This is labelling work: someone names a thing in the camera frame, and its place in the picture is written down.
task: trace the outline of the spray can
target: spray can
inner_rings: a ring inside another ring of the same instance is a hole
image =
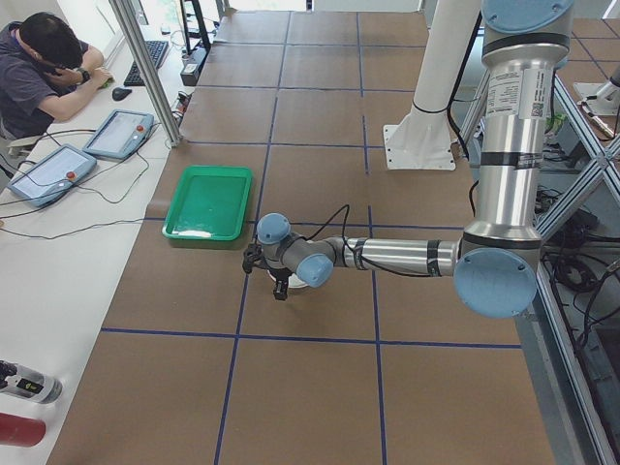
[[[0,444],[30,448],[46,435],[46,424],[39,419],[0,414]]]
[[[58,398],[62,384],[51,376],[17,363],[0,360],[0,392],[48,404]]]

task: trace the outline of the man's arm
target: man's arm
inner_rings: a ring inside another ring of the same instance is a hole
[[[62,97],[50,95],[39,104],[39,109],[52,116],[56,121],[67,121],[78,111],[86,107],[102,85],[111,78],[111,74],[104,68],[93,70],[91,79]]]
[[[95,69],[103,66],[104,55],[95,47],[89,45],[88,50],[82,55],[81,68],[92,74]]]
[[[81,65],[92,75],[94,71],[104,64],[104,55],[94,46],[89,45],[86,52],[82,55]],[[82,75],[79,71],[56,69],[56,74],[46,73],[47,79],[58,87],[69,87],[70,85],[82,84]]]

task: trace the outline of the chair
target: chair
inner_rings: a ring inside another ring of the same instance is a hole
[[[10,159],[25,158],[30,154],[30,150],[39,140],[39,136],[23,139],[8,139],[2,132],[2,114],[0,113],[0,154],[2,157]],[[9,178],[13,177],[13,174],[6,169],[6,167],[0,165],[0,171],[5,173]]]

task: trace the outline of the keyboard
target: keyboard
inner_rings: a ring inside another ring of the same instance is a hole
[[[168,51],[168,42],[167,41],[146,41],[144,43],[146,45],[146,49],[148,50],[148,54],[151,57],[151,61],[153,62],[153,66],[155,69],[159,69],[164,64],[164,58],[166,57],[166,51]],[[142,80],[142,76],[140,76],[140,70],[138,69],[138,65],[134,61],[132,64],[127,77],[125,77],[125,81],[123,82],[125,86],[138,86],[144,85],[144,80]]]

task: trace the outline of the light blue joint cap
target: light blue joint cap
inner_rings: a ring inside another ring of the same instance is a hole
[[[536,275],[521,257],[504,249],[468,252],[454,268],[454,286],[461,300],[481,315],[510,318],[536,296]]]
[[[574,0],[482,0],[487,27],[502,34],[527,34],[548,26],[573,5]]]
[[[314,254],[306,257],[297,267],[295,274],[311,288],[321,286],[333,271],[333,263],[324,254]]]
[[[291,233],[291,224],[286,216],[280,213],[269,213],[259,221],[257,233],[261,244],[277,244]]]

